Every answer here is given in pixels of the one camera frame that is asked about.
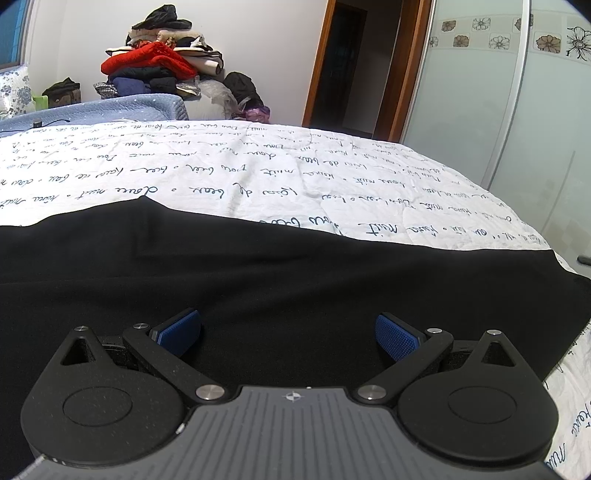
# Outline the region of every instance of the dark door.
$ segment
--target dark door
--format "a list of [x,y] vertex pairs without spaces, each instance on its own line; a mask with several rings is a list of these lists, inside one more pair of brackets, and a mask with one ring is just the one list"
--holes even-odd
[[339,2],[335,5],[310,122],[312,128],[339,130],[342,126],[366,16],[366,10]]

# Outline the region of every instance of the blue textured pad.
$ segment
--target blue textured pad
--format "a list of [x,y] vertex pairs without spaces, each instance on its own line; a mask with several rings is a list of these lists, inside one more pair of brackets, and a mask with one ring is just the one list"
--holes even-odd
[[26,130],[40,119],[43,125],[54,120],[66,119],[70,123],[56,122],[52,126],[94,125],[121,119],[154,122],[162,120],[189,120],[181,97],[165,93],[130,95],[108,100],[75,103],[39,112],[25,113],[0,121],[0,137],[14,135],[12,130]]
[[193,310],[160,332],[156,343],[170,353],[181,356],[197,341],[200,332],[201,317],[197,310]]
[[378,316],[375,321],[375,339],[380,347],[396,362],[402,360],[420,346],[417,337],[396,325],[384,315]]

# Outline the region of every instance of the blue window glass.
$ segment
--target blue window glass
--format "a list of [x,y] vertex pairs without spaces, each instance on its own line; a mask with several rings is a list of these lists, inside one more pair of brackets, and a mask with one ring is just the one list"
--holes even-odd
[[0,68],[21,62],[28,1],[8,0],[8,5],[0,7]]

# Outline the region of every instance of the frosted glass panel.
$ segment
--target frosted glass panel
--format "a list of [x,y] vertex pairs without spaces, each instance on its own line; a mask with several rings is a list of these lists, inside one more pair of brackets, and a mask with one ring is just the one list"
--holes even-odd
[[437,0],[404,144],[475,183],[505,114],[521,11],[521,0]]
[[532,7],[521,94],[491,192],[591,276],[576,263],[591,255],[591,24],[565,0]]

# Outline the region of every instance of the stack of blankets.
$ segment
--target stack of blankets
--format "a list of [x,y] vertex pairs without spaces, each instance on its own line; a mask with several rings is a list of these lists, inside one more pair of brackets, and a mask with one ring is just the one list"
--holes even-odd
[[95,84],[101,98],[171,93],[198,96],[199,76],[215,76],[223,69],[222,54],[192,30],[189,20],[177,18],[174,5],[163,5],[131,27],[126,45],[109,48],[100,67],[108,82]]

